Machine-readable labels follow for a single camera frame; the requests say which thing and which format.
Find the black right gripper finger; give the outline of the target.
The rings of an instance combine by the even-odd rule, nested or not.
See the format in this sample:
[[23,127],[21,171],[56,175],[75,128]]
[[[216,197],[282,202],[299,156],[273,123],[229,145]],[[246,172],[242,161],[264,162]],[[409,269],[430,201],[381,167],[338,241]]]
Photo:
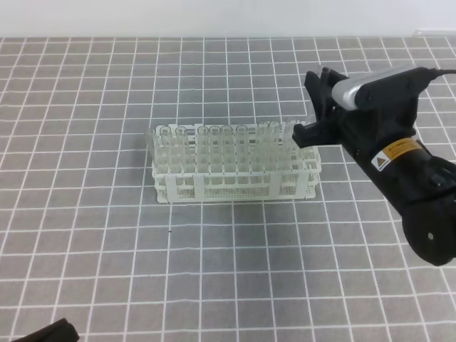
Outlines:
[[334,120],[322,120],[308,125],[296,124],[292,138],[299,148],[338,145],[341,125]]
[[332,97],[335,84],[348,77],[328,67],[323,67],[319,74],[308,71],[304,86],[310,96],[316,121],[327,120],[336,106]]

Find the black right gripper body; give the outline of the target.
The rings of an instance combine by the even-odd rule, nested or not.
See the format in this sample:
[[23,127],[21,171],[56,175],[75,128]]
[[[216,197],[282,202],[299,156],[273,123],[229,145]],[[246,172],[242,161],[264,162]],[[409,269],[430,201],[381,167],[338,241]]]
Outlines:
[[342,108],[347,121],[356,124],[353,130],[355,137],[361,139],[359,152],[365,153],[378,171],[384,170],[398,156],[418,148],[418,144],[411,139],[418,96],[433,80],[433,69],[423,68],[427,71],[423,89],[413,98],[371,110],[348,111]]

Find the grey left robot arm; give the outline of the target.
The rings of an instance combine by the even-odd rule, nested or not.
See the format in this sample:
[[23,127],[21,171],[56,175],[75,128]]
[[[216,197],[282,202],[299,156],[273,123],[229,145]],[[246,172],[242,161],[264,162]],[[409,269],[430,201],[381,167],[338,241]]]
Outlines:
[[50,308],[20,311],[9,341],[81,341],[74,321]]

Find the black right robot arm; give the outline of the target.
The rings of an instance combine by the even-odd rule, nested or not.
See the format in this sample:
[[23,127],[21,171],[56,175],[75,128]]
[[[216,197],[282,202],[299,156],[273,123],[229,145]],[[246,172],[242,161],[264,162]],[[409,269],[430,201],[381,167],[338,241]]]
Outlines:
[[347,77],[308,72],[316,120],[294,126],[301,147],[340,145],[401,216],[412,250],[435,266],[455,258],[455,165],[415,138],[420,94],[445,69],[401,66]]

